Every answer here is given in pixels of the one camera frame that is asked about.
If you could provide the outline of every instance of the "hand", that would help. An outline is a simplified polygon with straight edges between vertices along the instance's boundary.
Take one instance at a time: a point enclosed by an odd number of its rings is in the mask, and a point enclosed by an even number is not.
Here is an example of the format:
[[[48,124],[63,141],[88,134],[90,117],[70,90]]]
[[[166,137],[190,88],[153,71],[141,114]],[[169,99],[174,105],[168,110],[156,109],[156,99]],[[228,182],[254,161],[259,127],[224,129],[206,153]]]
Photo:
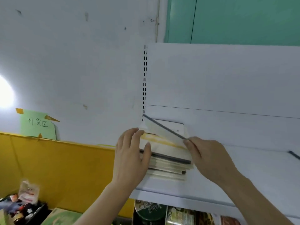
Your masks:
[[[241,175],[224,146],[218,141],[202,140],[194,136],[184,140],[184,144],[200,173],[221,188],[230,185],[231,181]]]
[[[115,147],[115,162],[112,183],[121,186],[130,193],[142,181],[149,167],[151,146],[144,148],[143,159],[140,157],[140,138],[144,134],[139,128],[125,131]]]

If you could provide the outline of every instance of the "bright light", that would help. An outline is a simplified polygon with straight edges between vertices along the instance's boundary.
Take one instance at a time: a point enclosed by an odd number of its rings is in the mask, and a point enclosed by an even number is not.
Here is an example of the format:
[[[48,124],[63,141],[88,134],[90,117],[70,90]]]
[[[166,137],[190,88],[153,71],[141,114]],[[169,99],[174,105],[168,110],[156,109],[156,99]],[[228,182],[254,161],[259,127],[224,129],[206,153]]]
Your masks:
[[[0,76],[0,108],[8,108],[13,105],[14,92],[7,81]]]

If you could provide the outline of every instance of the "perforated strip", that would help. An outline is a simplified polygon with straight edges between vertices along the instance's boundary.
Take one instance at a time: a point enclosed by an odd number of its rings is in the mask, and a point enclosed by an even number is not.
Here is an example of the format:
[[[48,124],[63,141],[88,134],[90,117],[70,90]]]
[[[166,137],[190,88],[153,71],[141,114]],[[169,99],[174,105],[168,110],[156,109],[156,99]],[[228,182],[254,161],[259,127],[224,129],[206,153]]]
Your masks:
[[[147,83],[147,56],[148,46],[144,45],[144,80],[143,80],[143,114],[146,113],[146,83]]]

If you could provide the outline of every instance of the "person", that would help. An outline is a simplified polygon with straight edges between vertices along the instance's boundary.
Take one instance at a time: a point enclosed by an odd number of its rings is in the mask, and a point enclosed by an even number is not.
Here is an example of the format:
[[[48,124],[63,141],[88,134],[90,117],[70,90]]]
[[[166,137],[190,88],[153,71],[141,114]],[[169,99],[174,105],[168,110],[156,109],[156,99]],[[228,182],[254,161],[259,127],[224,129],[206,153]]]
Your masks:
[[[112,181],[74,225],[112,223],[148,170],[151,157],[149,142],[144,148],[143,158],[140,158],[140,137],[143,133],[132,128],[120,136],[115,147]],[[191,137],[184,144],[200,173],[224,190],[248,224],[292,224],[237,170],[222,144],[198,137]]]

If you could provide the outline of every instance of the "green panel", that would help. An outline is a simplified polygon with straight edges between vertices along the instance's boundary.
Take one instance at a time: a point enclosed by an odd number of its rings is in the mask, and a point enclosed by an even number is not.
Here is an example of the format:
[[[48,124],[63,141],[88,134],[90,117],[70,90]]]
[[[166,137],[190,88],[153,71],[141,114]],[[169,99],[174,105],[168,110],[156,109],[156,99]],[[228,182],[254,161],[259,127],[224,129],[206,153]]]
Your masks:
[[[300,45],[300,0],[197,0],[192,43]]]
[[[197,0],[168,0],[165,43],[190,43]]]

